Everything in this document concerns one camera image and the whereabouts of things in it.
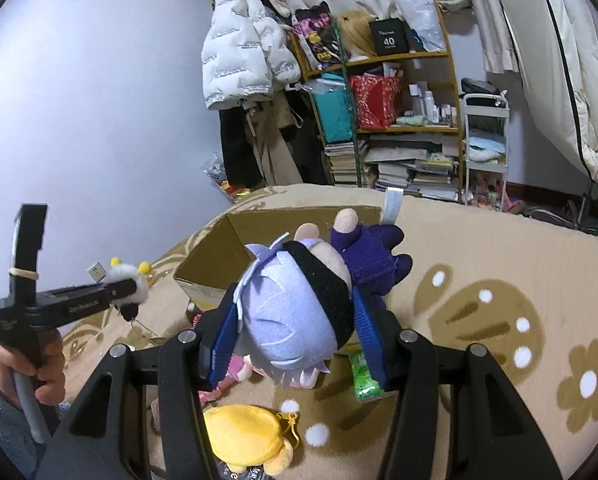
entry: purple-haired plush doll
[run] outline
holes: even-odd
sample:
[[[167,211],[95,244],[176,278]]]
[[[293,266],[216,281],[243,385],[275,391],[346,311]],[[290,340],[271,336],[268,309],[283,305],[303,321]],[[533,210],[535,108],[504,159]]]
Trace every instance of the purple-haired plush doll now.
[[[246,246],[256,260],[234,292],[239,311],[236,352],[276,382],[305,384],[315,370],[341,349],[354,332],[352,285],[381,299],[412,268],[412,259],[392,256],[403,240],[396,226],[359,224],[354,210],[338,213],[332,245],[304,224],[294,240],[288,234],[270,247]]]

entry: white down jacket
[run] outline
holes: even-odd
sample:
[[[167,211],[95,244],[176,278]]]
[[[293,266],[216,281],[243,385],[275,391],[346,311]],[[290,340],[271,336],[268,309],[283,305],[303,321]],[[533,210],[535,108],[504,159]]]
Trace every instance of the white down jacket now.
[[[212,26],[201,53],[205,105],[210,110],[250,108],[301,71],[285,32],[261,0],[214,0]]]

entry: green package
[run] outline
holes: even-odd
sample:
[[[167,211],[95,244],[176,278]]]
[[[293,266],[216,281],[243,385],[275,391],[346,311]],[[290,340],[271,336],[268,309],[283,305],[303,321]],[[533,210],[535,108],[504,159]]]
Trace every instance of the green package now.
[[[354,379],[354,396],[361,402],[383,399],[393,395],[394,392],[384,392],[379,383],[371,375],[368,365],[365,363],[363,352],[349,355],[350,365],[352,366],[352,378]]]

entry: black headband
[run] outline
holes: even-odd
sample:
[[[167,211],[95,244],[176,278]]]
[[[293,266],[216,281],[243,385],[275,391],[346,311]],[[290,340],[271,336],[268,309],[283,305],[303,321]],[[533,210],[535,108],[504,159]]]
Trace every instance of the black headband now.
[[[354,308],[346,282],[302,243],[285,242],[283,250],[290,254],[308,280],[335,331],[336,347],[341,348],[354,332]]]

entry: person's arm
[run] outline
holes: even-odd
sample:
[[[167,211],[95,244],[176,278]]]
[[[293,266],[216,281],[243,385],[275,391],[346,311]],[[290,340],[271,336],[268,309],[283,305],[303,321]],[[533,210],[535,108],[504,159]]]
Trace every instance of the person's arm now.
[[[58,332],[45,347],[44,354],[47,357],[45,365],[35,370],[20,352],[0,346],[0,446],[26,478],[34,478],[45,447],[32,439],[26,417],[20,410],[12,370],[45,381],[46,384],[36,391],[36,398],[42,404],[57,406],[65,396],[64,357]],[[67,406],[61,404],[59,409],[63,416]]]

